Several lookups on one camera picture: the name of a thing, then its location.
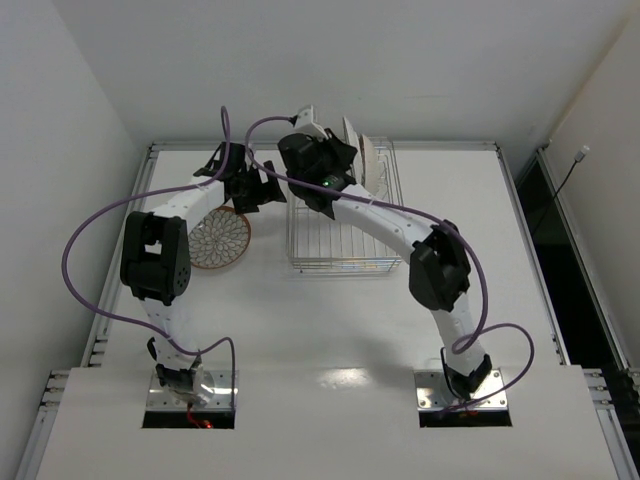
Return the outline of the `sunburst plate dark rim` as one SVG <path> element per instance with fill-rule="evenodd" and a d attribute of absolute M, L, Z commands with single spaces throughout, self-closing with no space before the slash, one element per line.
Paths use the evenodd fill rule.
<path fill-rule="evenodd" d="M 357 132 L 355 131 L 352 123 L 347 117 L 342 118 L 343 133 L 345 137 L 345 143 L 356 149 L 360 149 L 360 142 Z"/>

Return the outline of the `floral plate orange rim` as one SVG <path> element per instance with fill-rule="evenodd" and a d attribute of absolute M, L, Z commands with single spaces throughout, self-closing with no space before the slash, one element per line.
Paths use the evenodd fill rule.
<path fill-rule="evenodd" d="M 378 153 L 373 142 L 366 135 L 360 136 L 361 158 L 362 158 L 362 185 L 372 195 L 376 196 L 379 191 L 379 181 L 381 177 L 381 167 Z"/>
<path fill-rule="evenodd" d="M 207 270 L 231 265 L 246 252 L 251 233 L 248 219 L 232 207 L 212 210 L 189 233 L 191 264 Z"/>

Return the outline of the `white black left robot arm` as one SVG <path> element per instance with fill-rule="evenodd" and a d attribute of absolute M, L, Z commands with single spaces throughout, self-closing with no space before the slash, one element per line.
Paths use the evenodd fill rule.
<path fill-rule="evenodd" d="M 189 310 L 180 296 L 191 278 L 189 235 L 226 203 L 239 214 L 284 203 L 278 181 L 262 181 L 246 163 L 245 147 L 221 143 L 196 170 L 187 190 L 149 212 L 133 211 L 125 222 L 120 278 L 138 299 L 156 335 L 147 343 L 161 387 L 190 406 L 212 398 L 213 378 L 202 366 Z"/>

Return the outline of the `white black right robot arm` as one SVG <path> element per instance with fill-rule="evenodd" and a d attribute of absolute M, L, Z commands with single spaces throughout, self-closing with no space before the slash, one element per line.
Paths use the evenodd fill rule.
<path fill-rule="evenodd" d="M 467 296 L 471 266 L 455 235 L 457 227 L 375 205 L 374 195 L 358 183 L 371 169 L 363 165 L 364 144 L 294 133 L 279 140 L 278 150 L 296 197 L 310 209 L 371 235 L 407 262 L 409 291 L 431 311 L 442 339 L 449 386 L 457 397 L 469 400 L 492 365 L 479 343 L 462 353 L 454 351 L 456 341 L 476 330 Z"/>

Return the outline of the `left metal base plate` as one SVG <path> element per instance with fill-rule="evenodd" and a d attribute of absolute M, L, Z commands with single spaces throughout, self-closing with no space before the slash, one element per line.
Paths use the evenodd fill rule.
<path fill-rule="evenodd" d="M 205 370 L 196 377 L 191 391 L 182 391 L 162 386 L 156 374 L 151 376 L 146 397 L 146 411 L 153 413 L 176 413 L 191 405 L 196 412 L 229 413 L 236 401 L 232 395 L 238 393 L 231 385 L 229 370 Z"/>

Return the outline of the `metal base plate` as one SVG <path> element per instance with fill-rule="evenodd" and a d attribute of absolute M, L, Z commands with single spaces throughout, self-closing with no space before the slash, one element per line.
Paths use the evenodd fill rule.
<path fill-rule="evenodd" d="M 499 369 L 494 369 L 471 394 L 469 401 L 457 399 L 447 388 L 441 370 L 419 370 L 414 372 L 417 409 L 434 413 L 443 409 L 452 410 L 462 404 L 461 410 L 493 412 L 507 411 L 508 399 L 503 390 L 504 381 Z"/>
<path fill-rule="evenodd" d="M 176 413 L 191 405 L 196 412 L 229 413 L 236 401 L 232 395 L 238 393 L 231 385 L 229 370 L 205 370 L 196 377 L 191 391 L 182 391 L 162 386 L 156 374 L 151 376 L 146 397 L 146 411 L 153 413 Z"/>

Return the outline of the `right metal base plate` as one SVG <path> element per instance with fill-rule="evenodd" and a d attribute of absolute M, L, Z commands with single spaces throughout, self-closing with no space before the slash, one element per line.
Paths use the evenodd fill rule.
<path fill-rule="evenodd" d="M 499 369 L 494 369 L 471 394 L 469 401 L 457 399 L 447 388 L 441 370 L 419 370 L 414 372 L 417 409 L 434 413 L 443 409 L 452 410 L 462 404 L 461 410 L 493 412 L 507 411 L 508 399 L 503 390 L 504 381 Z"/>

